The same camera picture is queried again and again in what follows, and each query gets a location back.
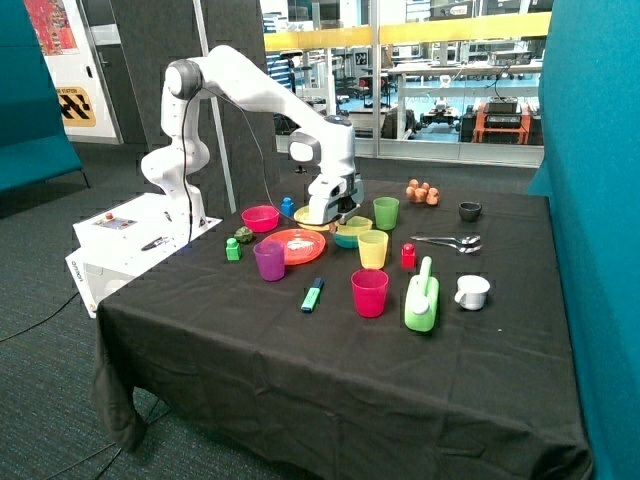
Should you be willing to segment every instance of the white mug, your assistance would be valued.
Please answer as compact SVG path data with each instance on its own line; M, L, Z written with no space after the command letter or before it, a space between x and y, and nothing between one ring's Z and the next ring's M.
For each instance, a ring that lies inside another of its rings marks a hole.
M458 278L458 292L454 300L467 310L480 310L487 299L489 288L491 285L486 279L477 275L463 275Z

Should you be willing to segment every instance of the orange plate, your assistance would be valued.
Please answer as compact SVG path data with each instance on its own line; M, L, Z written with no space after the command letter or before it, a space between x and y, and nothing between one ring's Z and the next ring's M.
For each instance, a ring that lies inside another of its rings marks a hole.
M263 240L278 240L284 243L284 264L300 265L320 256L327 241L318 232L303 228L292 228L273 233Z

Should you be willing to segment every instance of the yellow railing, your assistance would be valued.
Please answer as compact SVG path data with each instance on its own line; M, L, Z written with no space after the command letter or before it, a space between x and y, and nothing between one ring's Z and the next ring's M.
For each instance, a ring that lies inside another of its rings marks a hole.
M380 43L491 40L513 37L543 37L549 31L551 13L491 15L438 22L382 25ZM265 50L310 50L316 48L371 45L371 27L336 28L313 32L269 33L264 36Z

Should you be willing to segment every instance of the purple cup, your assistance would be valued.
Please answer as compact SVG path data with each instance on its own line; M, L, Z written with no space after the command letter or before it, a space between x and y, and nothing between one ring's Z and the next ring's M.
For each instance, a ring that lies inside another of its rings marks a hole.
M275 282L284 277L284 243L262 241L253 247L253 254L263 280Z

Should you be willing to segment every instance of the metal spoon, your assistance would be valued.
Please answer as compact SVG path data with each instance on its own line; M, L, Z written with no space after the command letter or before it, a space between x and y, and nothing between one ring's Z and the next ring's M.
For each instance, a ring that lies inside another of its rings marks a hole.
M447 245L449 247L455 248L460 253L473 253L473 252L477 252L478 250L480 250L482 248L482 245L476 245L476 246L471 246L471 247L461 247L459 245L454 245L453 243L434 242L434 241L431 241L431 240L429 241L429 243L433 243L435 245Z
M447 241L454 241L456 243L459 243L461 245L472 245L476 242L480 241L480 235L473 235L470 237L461 237L461 238L455 238L455 237L411 237L413 240L419 240L422 242L447 242Z

